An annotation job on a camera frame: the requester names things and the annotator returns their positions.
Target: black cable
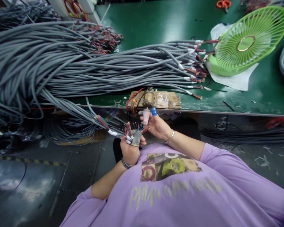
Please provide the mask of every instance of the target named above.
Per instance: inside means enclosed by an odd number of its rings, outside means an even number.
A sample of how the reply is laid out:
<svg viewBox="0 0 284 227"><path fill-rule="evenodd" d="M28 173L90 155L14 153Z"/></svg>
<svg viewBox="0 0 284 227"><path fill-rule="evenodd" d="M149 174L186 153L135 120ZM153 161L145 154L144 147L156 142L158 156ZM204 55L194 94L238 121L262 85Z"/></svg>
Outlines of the black cable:
<svg viewBox="0 0 284 227"><path fill-rule="evenodd" d="M27 170L27 163L24 161L24 160L21 160L23 163L24 163L24 174L23 174L23 177L21 179L21 181L19 182L19 184L17 185L17 187L15 188L15 190L17 190L17 188L19 187L19 185L22 183L25 175L26 175L26 170Z"/></svg>

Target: green table surface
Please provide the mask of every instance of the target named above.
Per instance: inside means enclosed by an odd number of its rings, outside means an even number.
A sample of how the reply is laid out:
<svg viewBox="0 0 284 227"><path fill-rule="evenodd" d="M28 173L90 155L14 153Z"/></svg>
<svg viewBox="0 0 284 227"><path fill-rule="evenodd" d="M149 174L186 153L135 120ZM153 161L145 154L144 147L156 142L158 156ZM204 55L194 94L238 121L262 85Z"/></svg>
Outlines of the green table surface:
<svg viewBox="0 0 284 227"><path fill-rule="evenodd" d="M239 0L233 0L228 14L216 8L216 0L167 0L143 3L111 4L103 20L104 26L111 26L124 36L119 51L173 40L207 40L211 29L218 23L235 23L245 15ZM100 18L107 5L96 8ZM279 70L279 57L284 46L284 37L276 49L262 61L249 79L248 91L211 82L210 88L221 91L194 89L192 92L203 96L197 100L193 96L177 92L181 97L181 111L228 112L248 115L284 115L284 77ZM202 85L207 85L210 76ZM131 91L91 97L90 103L101 107L124 108ZM75 99L75 103L86 104L85 99ZM233 112L223 101L229 104Z"/></svg>

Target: purple t-shirt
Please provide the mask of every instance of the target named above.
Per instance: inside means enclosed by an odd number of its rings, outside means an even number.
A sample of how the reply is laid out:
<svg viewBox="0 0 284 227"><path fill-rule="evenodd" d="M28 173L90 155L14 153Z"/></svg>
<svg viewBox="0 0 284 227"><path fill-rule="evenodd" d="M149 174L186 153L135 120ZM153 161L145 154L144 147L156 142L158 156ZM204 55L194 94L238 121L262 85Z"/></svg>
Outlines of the purple t-shirt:
<svg viewBox="0 0 284 227"><path fill-rule="evenodd" d="M239 157L206 144L200 161L157 143L107 200L82 192L60 226L282 226L284 190Z"/></svg>

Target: red object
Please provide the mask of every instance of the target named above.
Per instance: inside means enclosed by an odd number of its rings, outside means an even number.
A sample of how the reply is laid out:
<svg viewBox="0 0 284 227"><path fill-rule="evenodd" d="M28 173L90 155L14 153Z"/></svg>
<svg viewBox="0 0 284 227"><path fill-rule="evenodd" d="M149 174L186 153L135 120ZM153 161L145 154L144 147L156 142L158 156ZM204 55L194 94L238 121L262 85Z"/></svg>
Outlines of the red object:
<svg viewBox="0 0 284 227"><path fill-rule="evenodd" d="M279 125L284 126L284 117L272 118L269 122L265 125L265 128L272 129Z"/></svg>
<svg viewBox="0 0 284 227"><path fill-rule="evenodd" d="M229 7L231 6L231 1L218 1L216 6L218 9L229 9Z"/></svg>
<svg viewBox="0 0 284 227"><path fill-rule="evenodd" d="M128 109L128 104L129 104L129 101L131 101L137 94L139 94L143 89L145 89L145 88L141 88L138 92L136 92L135 94L133 94L130 98L129 98L129 100L127 101L127 103L126 103L126 109L127 109L127 111L129 111L129 109Z"/></svg>

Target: silver bangle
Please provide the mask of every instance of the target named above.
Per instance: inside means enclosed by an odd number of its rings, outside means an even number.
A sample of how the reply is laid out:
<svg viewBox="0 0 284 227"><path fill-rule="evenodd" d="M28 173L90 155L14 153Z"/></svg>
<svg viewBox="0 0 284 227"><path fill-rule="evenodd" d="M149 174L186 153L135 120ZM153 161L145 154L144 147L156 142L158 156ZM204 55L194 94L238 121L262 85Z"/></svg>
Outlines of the silver bangle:
<svg viewBox="0 0 284 227"><path fill-rule="evenodd" d="M171 139L174 137L174 135L175 135L175 131L173 130L173 132L172 132L172 134L171 134L171 137L170 137L169 140L166 141L165 143L168 143L169 141L171 141Z"/></svg>
<svg viewBox="0 0 284 227"><path fill-rule="evenodd" d="M124 166L126 169L129 169L129 168L130 168L130 165L127 164L127 163L124 161L123 158L121 159L121 161L122 161L123 166Z"/></svg>

